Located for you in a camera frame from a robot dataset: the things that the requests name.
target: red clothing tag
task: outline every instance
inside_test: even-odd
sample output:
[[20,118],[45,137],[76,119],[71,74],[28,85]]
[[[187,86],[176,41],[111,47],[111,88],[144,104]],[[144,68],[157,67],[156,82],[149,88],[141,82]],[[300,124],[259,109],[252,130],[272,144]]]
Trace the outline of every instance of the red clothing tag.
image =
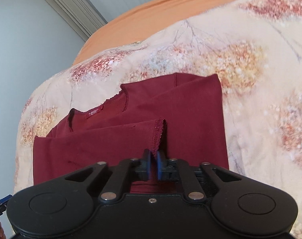
[[98,113],[98,112],[100,112],[100,111],[102,111],[102,110],[103,110],[103,105],[101,105],[101,106],[95,108],[94,110],[92,110],[91,112],[89,112],[89,113],[86,115],[86,119],[90,118],[92,115],[94,115],[94,114],[96,114],[96,113]]

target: folded garment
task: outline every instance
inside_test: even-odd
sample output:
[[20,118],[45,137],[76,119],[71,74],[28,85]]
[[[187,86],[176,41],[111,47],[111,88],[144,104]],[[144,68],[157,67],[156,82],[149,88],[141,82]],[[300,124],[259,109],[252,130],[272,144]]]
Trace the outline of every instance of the folded garment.
[[[148,148],[156,158],[197,166],[206,161],[228,168],[222,92],[217,75],[171,74],[121,85],[121,92],[88,112],[71,110],[45,138],[33,145],[34,184],[98,161],[116,165],[141,157]],[[134,192],[163,192],[153,177],[133,184]]]

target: floral pattern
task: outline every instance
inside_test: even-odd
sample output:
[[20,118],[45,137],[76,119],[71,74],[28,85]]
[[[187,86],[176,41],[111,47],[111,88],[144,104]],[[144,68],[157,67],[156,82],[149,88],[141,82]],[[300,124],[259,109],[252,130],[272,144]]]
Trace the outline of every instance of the floral pattern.
[[302,239],[302,0],[237,0],[56,74],[22,112],[15,191],[33,184],[34,137],[71,108],[87,111],[121,83],[174,72],[217,73],[230,170],[291,194],[291,233]]

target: finger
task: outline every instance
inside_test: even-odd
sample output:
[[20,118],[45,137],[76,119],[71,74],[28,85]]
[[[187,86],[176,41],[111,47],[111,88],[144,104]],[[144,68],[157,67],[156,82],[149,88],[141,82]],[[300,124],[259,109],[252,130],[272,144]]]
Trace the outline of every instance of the finger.
[[4,235],[4,229],[3,228],[0,228],[0,238],[2,238]]

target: orange bedsheet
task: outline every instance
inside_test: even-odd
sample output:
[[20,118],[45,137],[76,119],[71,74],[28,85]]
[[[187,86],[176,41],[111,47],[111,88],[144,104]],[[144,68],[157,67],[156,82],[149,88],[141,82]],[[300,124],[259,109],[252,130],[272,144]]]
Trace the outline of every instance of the orange bedsheet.
[[84,44],[74,65],[112,47],[142,41],[173,23],[234,0],[153,0],[98,29]]

